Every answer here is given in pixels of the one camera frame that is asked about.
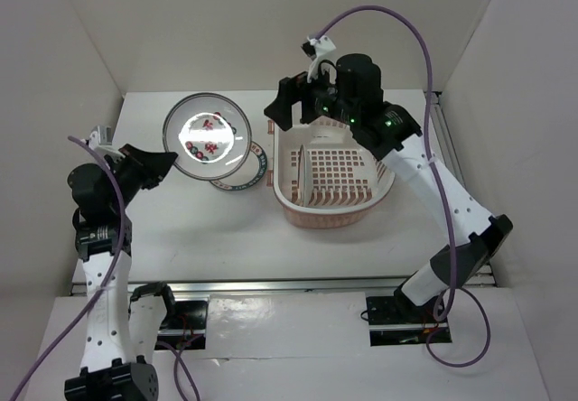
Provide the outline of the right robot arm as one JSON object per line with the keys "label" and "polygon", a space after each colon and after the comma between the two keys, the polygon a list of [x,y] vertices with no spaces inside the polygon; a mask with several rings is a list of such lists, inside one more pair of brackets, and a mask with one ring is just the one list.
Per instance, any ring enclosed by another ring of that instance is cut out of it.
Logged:
{"label": "right robot arm", "polygon": [[310,71],[303,123],[329,117],[347,125],[353,139],[407,184],[446,232],[447,245],[396,290],[397,317],[415,321],[427,302],[464,285],[494,257],[513,224],[475,201],[427,147],[409,112],[384,99],[381,70],[369,56],[315,58]]}

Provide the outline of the plate with red characters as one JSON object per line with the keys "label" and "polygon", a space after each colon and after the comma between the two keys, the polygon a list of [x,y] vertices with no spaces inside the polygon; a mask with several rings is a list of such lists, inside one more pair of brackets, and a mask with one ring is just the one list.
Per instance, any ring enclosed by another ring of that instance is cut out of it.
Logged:
{"label": "plate with red characters", "polygon": [[231,99],[201,92],[181,99],[163,122],[163,148],[178,154],[174,166],[200,181],[229,177],[243,166],[252,143],[245,112]]}

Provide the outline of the plate with green rim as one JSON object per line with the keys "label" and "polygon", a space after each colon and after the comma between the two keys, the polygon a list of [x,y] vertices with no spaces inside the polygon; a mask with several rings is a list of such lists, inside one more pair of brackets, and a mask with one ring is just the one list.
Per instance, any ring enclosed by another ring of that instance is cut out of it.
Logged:
{"label": "plate with green rim", "polygon": [[245,191],[264,178],[268,169],[268,158],[263,147],[252,142],[250,155],[243,165],[233,174],[223,180],[210,181],[210,184],[222,191]]}

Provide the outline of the plate with orange sunburst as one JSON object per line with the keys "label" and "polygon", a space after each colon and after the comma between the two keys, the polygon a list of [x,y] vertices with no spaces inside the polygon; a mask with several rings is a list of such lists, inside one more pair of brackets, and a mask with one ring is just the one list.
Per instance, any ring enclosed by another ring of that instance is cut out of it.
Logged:
{"label": "plate with orange sunburst", "polygon": [[307,175],[307,153],[304,145],[301,145],[297,156],[297,203],[302,207],[306,207],[309,200]]}

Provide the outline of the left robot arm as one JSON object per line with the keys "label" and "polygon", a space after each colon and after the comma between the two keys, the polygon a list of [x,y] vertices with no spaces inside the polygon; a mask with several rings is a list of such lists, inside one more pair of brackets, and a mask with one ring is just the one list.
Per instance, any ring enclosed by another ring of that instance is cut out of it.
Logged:
{"label": "left robot arm", "polygon": [[153,354],[160,328],[171,326],[178,305],[171,287],[154,282],[128,290],[136,194],[161,184],[172,169],[200,181],[236,172],[253,145],[248,118],[233,100],[201,92],[177,102],[162,129],[163,150],[130,144],[115,148],[108,126],[79,141],[94,158],[68,177],[77,205],[72,223],[87,287],[85,348],[79,375],[64,384],[68,400],[156,400]]}

